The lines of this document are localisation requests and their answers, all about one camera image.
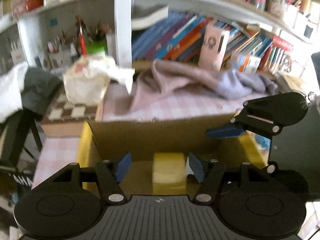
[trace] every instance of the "gray cloth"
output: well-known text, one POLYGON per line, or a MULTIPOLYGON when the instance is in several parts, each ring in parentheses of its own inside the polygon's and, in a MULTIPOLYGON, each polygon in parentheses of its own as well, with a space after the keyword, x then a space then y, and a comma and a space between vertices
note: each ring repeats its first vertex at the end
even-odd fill
POLYGON ((28 68, 21 93, 23 108, 44 115, 62 83, 57 76, 41 68, 28 68))
POLYGON ((271 95, 277 92, 277 85, 262 75, 247 75, 236 70, 208 71, 174 61, 155 60, 150 69, 138 76, 129 111, 136 111, 189 85, 206 87, 226 99, 242 98, 252 91, 268 91, 271 95))

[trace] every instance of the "shelf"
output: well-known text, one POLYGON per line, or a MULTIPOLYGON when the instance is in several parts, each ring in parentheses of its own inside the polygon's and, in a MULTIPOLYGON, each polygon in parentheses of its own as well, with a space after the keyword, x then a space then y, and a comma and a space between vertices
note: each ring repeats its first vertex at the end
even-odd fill
POLYGON ((48 5, 41 6, 41 7, 37 8, 37 9, 31 11, 31 12, 28 12, 28 13, 18 17, 18 20, 26 19, 26 18, 32 17, 34 15, 49 11, 49 10, 54 9, 54 8, 62 7, 64 5, 66 5, 66 4, 77 2, 77 1, 82 1, 82 0, 66 0, 66 1, 62 1, 62 2, 60 2, 60 1, 50 2, 48 5))
POLYGON ((310 39, 297 34, 280 19, 240 0, 134 0, 134 4, 145 8, 166 4, 169 5, 170 10, 190 11, 245 24, 266 24, 274 28, 281 28, 307 44, 311 43, 310 39))

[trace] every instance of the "pink blanket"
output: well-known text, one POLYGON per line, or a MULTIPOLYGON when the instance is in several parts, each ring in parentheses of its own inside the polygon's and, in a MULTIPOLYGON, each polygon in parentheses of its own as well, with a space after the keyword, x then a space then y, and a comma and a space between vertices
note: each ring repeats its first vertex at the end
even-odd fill
POLYGON ((226 99, 242 98, 253 90, 264 93, 268 89, 271 94, 276 93, 276 85, 261 75, 246 75, 235 70, 208 71, 174 61, 155 60, 150 69, 139 74, 129 112, 167 97, 177 89, 214 93, 226 99))

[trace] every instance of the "pink box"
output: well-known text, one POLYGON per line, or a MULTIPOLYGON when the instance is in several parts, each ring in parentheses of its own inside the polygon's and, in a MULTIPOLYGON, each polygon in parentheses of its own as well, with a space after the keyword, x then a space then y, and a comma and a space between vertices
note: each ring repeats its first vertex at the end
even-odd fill
POLYGON ((208 24, 204 34, 198 67, 219 71, 226 52, 228 38, 229 31, 208 24))

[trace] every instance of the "white bag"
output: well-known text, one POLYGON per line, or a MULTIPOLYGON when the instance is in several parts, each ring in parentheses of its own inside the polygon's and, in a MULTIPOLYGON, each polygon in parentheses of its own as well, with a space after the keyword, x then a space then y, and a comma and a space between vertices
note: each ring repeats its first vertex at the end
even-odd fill
POLYGON ((86 56, 67 70, 63 82, 68 101, 93 106, 102 101, 111 79, 131 93, 133 74, 134 69, 119 68, 112 57, 86 56))

